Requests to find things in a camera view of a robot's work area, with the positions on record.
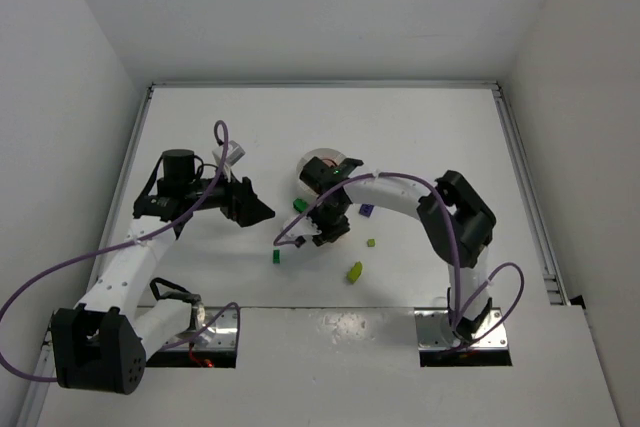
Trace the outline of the dark green lego wedge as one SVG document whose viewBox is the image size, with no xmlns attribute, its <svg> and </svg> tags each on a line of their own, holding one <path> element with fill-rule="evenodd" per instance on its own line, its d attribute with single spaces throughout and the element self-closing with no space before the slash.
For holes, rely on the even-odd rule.
<svg viewBox="0 0 640 427">
<path fill-rule="evenodd" d="M 292 205 L 293 205 L 293 208 L 299 213 L 304 212 L 308 208 L 308 203 L 301 198 L 296 198 L 293 201 Z"/>
</svg>

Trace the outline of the blue lego brick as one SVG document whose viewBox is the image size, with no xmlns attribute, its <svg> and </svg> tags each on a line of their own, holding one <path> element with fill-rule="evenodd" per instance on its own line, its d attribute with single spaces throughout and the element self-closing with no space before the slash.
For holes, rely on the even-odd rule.
<svg viewBox="0 0 640 427">
<path fill-rule="evenodd" d="M 374 206 L 371 204 L 362 204 L 359 209 L 359 214 L 361 216 L 369 218 L 374 210 Z"/>
</svg>

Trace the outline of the lime green curved lego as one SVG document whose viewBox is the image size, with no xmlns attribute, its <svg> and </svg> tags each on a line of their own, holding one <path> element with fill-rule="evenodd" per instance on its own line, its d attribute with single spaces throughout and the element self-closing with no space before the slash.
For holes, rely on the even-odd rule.
<svg viewBox="0 0 640 427">
<path fill-rule="evenodd" d="M 346 274 L 346 279 L 349 283 L 354 284 L 359 280 L 362 275 L 363 264 L 361 262 L 355 262 Z"/>
</svg>

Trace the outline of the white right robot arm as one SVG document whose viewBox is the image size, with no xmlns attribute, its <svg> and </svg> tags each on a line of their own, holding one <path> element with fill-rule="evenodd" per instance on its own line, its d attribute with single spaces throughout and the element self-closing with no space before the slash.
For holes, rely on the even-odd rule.
<svg viewBox="0 0 640 427">
<path fill-rule="evenodd" d="M 448 265 L 447 291 L 450 325 L 460 340 L 469 342 L 489 316 L 492 299 L 480 290 L 487 280 L 480 258 L 493 240 L 497 220 L 466 178 L 448 170 L 430 188 L 409 174 L 359 173 L 359 159 L 346 158 L 329 166 L 313 157 L 298 178 L 318 199 L 307 217 L 315 227 L 316 246 L 334 243 L 350 231 L 347 210 L 369 204 L 418 220 L 437 256 Z"/>
</svg>

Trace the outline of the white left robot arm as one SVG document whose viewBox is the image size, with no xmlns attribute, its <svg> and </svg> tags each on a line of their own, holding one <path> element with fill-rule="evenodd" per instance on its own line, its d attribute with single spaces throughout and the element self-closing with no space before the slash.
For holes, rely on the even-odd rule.
<svg viewBox="0 0 640 427">
<path fill-rule="evenodd" d="M 216 175 L 206 179 L 194 151 L 162 153 L 134 202 L 124 248 L 74 308 L 53 315 L 59 386 L 130 394 L 156 352 L 173 337 L 201 328 L 200 295 L 157 277 L 155 271 L 197 211 L 218 209 L 241 227 L 274 217 L 250 179 L 237 179 L 232 172 L 243 154 L 236 142 L 217 147 Z"/>
</svg>

